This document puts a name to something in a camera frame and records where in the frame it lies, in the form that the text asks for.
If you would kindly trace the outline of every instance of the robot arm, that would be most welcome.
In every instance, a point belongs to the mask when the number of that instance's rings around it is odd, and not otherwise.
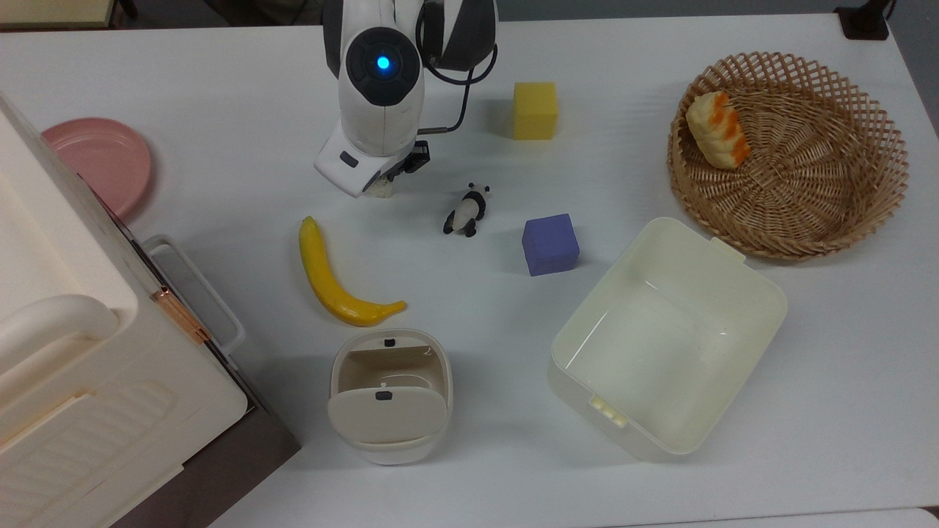
[[[421,119],[424,66],[471,70],[493,49],[496,20],[494,0],[327,0],[323,37],[340,118],[316,170],[352,196],[403,170]]]

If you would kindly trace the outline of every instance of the yellow sponge cube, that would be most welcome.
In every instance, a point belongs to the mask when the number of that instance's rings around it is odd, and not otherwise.
[[[516,83],[512,97],[515,139],[551,139],[558,124],[558,92],[554,83]]]

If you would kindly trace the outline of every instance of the white table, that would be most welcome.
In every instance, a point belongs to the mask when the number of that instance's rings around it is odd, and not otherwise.
[[[463,128],[389,200],[353,200],[313,170],[338,116],[315,27],[0,36],[0,90],[40,129],[107,116],[142,133],[157,184],[131,222],[175,237],[241,316],[236,352],[304,443],[215,525],[610,526],[939,504],[939,142],[896,44],[850,42],[833,15],[504,23],[500,59]],[[550,343],[645,223],[691,222],[669,189],[666,137],[687,84],[752,50],[816,58],[898,123],[910,190],[897,215],[838,256],[750,259],[790,312],[703,447],[637,462],[550,393]],[[553,80],[550,142],[505,137],[512,86]],[[428,83],[424,126],[461,92]],[[471,240],[439,230],[469,181],[492,186]],[[570,272],[529,277],[521,230],[568,212]],[[335,352],[361,329],[306,284],[300,220],[321,223],[340,281],[403,298],[383,328],[451,355],[455,411],[425,461],[376,467],[326,416]]]
[[[926,510],[897,509],[655,525],[656,528],[879,528],[886,526],[935,528],[939,526],[939,520]]]

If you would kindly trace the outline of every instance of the banana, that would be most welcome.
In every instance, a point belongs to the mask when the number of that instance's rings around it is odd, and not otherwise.
[[[300,225],[300,257],[306,278],[323,306],[344,323],[354,326],[375,326],[388,316],[404,310],[408,304],[398,301],[376,304],[349,295],[335,276],[326,257],[326,244],[316,220],[307,216]]]

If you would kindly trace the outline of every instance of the panda figurine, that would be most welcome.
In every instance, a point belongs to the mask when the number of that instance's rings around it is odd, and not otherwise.
[[[485,200],[488,197],[489,186],[480,187],[470,184],[469,192],[463,196],[463,201],[456,209],[450,212],[447,221],[443,224],[443,233],[449,235],[454,231],[463,231],[467,238],[476,234],[476,222],[485,215]]]

